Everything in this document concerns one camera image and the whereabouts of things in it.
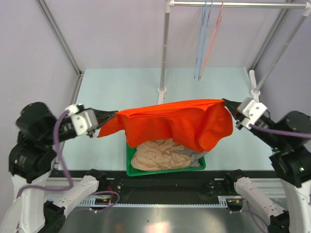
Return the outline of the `orange t shirt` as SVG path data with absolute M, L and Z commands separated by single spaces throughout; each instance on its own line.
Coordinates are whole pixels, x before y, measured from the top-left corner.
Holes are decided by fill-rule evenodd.
M 233 133 L 233 122 L 223 100 L 185 100 L 119 111 L 101 127 L 98 137 L 122 130 L 132 148 L 147 141 L 172 139 L 204 152 Z

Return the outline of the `pink wire hanger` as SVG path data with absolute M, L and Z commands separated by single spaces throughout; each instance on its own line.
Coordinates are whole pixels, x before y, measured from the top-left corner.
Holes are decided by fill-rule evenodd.
M 207 50 L 207 54 L 206 54 L 206 57 L 205 57 L 205 60 L 204 60 L 203 68 L 200 71 L 199 80 L 201 80 L 201 78 L 202 78 L 202 76 L 204 74 L 204 71 L 205 71 L 205 68 L 206 68 L 206 65 L 207 65 L 207 62 L 208 62 L 208 59 L 209 59 L 209 56 L 210 56 L 210 53 L 211 53 L 211 50 L 212 50 L 212 47 L 213 47 L 213 44 L 214 44 L 214 41 L 215 41 L 215 38 L 217 36 L 220 24 L 222 22 L 222 18 L 223 18 L 222 11 L 223 11 L 223 7 L 224 7 L 224 2 L 225 1 L 223 0 L 222 3 L 221 3 L 221 6 L 220 6 L 219 15 L 218 15 L 218 18 L 217 18 L 217 21 L 216 21 L 216 25 L 215 25 L 215 29 L 213 31 L 213 35 L 212 35 L 212 38 L 211 38 L 211 41 L 210 41 L 210 44 L 209 44 L 209 48 Z

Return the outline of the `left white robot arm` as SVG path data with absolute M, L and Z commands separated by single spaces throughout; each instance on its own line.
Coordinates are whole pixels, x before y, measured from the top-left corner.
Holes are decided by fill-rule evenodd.
M 0 230 L 3 233 L 57 233 L 68 215 L 88 196 L 116 192 L 106 175 L 91 169 L 74 184 L 60 144 L 96 130 L 117 115 L 115 111 L 67 107 L 56 118 L 43 102 L 25 106 L 16 120 L 17 144 L 9 154 L 15 199 Z

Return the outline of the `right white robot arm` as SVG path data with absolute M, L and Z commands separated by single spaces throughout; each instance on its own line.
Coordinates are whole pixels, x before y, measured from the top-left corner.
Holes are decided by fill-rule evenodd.
M 278 122 L 265 116 L 267 107 L 252 98 L 243 102 L 225 99 L 224 105 L 236 121 L 273 150 L 271 165 L 283 186 L 288 209 L 275 204 L 240 170 L 225 175 L 224 189 L 239 194 L 263 220 L 269 233 L 311 231 L 311 153 L 305 144 L 311 139 L 311 117 L 290 111 Z

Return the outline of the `grey t shirt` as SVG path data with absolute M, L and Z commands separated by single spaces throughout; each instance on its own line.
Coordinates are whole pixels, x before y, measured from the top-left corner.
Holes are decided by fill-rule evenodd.
M 183 150 L 174 150 L 174 152 L 187 155 L 190 158 L 189 167 L 200 167 L 201 165 L 199 164 L 199 159 L 208 154 L 208 151 L 199 153 L 188 148 L 184 148 Z

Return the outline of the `beige t shirt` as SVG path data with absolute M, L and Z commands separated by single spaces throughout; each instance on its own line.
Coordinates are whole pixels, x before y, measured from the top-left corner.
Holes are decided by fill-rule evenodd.
M 187 168 L 190 158 L 185 154 L 174 152 L 174 150 L 183 150 L 184 148 L 183 145 L 173 142 L 172 139 L 147 141 L 136 148 L 131 165 L 142 171 Z

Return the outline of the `silver clothes rack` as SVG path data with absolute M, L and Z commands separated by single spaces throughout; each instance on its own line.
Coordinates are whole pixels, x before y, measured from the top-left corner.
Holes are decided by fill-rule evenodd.
M 249 91 L 250 97 L 254 100 L 259 101 L 260 97 L 260 89 L 263 86 L 263 83 L 267 80 L 272 70 L 275 68 L 276 64 L 280 60 L 281 56 L 289 46 L 290 42 L 296 35 L 297 31 L 305 21 L 305 19 L 311 14 L 311 2 L 308 0 L 305 3 L 294 3 L 292 1 L 288 1 L 285 3 L 265 3 L 265 2 L 205 2 L 205 1 L 174 1 L 174 0 L 166 0 L 164 3 L 164 27 L 163 27 L 163 43 L 162 43 L 162 59 L 161 59 L 161 75 L 160 75 L 160 85 L 157 89 L 158 91 L 158 104 L 162 104 L 164 101 L 165 93 L 167 92 L 167 88 L 165 86 L 166 82 L 166 73 L 167 73 L 167 44 L 168 44 L 168 35 L 169 35 L 169 22 L 170 22 L 170 12 L 171 8 L 174 6 L 195 6 L 195 7 L 220 7 L 223 9 L 224 7 L 236 7 L 236 8 L 271 8 L 271 9 L 280 9 L 276 20 L 273 23 L 273 26 L 269 30 L 259 52 L 257 53 L 254 62 L 251 65 L 251 68 L 248 72 L 248 77 L 251 85 L 251 89 Z M 255 69 L 260 62 L 261 58 L 267 51 L 268 46 L 272 42 L 274 36 L 277 33 L 277 30 L 280 28 L 281 23 L 283 22 L 286 14 L 290 9 L 302 9 L 303 12 L 301 17 L 291 33 L 289 34 L 286 42 L 282 45 L 275 58 L 267 68 L 265 74 L 263 75 L 261 81 L 256 83 L 255 77 Z

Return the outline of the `green plastic bin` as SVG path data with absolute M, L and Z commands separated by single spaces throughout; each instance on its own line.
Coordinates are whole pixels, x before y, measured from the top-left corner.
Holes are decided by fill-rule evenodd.
M 126 145 L 126 173 L 129 177 L 197 171 L 206 168 L 204 156 L 172 139 L 149 141 L 136 148 Z

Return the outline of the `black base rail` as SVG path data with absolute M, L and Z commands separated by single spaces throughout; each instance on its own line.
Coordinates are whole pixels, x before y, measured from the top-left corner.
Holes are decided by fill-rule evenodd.
M 105 171 L 107 183 L 123 206 L 200 206 L 233 198 L 230 171 L 191 171 L 129 177 L 124 171 Z

